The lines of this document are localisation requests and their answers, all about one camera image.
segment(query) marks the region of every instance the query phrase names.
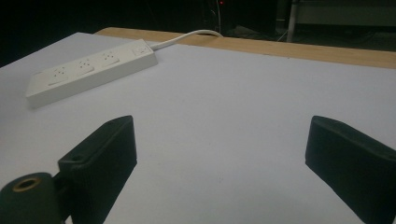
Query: screw hole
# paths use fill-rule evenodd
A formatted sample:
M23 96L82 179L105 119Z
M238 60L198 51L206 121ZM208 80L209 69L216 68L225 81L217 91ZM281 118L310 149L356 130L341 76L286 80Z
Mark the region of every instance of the screw hole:
M32 189L37 186L41 182L41 179L38 177L31 177L21 180L18 184L12 188L15 192L24 192L28 189Z

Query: electrical outlet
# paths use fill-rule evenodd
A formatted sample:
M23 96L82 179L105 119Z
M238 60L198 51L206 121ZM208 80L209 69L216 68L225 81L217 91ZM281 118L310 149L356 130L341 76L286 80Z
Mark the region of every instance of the electrical outlet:
M80 60L78 62L78 65L75 67L75 74L76 76L82 76L87 73L90 73L91 71L95 70L95 68L92 66L91 61L89 58L85 58L83 60Z
M26 99L30 107L38 108L157 63L148 44L142 39L136 40L34 74Z
M118 63L119 61L120 59L117 57L117 55L114 54L112 50L109 50L102 54L100 64L102 65L102 67L106 67L111 64Z

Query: black plastic part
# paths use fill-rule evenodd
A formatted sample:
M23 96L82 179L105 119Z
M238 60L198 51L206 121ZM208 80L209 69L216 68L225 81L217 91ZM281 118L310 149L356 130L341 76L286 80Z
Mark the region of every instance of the black plastic part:
M58 162L72 187L73 223L103 223L136 166L131 116L113 119Z
M49 174L25 175L3 187L0 193L0 223L61 222L56 191Z
M1 224L102 224L137 164L132 116L103 124L58 161L60 172L26 175L0 191Z
M396 151L343 122L314 116L305 163L364 223L396 215Z

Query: dark background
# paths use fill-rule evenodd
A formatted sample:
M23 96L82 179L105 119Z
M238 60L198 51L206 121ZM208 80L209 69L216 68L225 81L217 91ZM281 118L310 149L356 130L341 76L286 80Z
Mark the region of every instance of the dark background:
M236 18L261 31L273 32L276 3L277 0L224 0L220 6L221 32L226 35L233 29ZM214 0L31 0L10 2L2 11L0 66L76 32L93 34L110 26L179 33L197 29L219 31Z
M396 11L394 0L380 1ZM94 34L107 27L187 33L210 29L223 35L285 41L291 0L14 0L0 13L0 67L76 32ZM325 6L358 0L316 0ZM396 50L396 26L296 24L293 42L358 49Z

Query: white surface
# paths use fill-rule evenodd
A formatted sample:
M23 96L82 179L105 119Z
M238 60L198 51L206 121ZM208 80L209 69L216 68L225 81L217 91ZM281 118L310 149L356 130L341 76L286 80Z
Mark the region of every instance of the white surface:
M34 74L26 98L30 107L38 108L156 64L144 40L131 41Z
M37 110L32 74L130 40L75 34L0 69L0 186L134 116L137 166L106 223L361 223L304 165L312 116L396 148L396 71L174 45Z

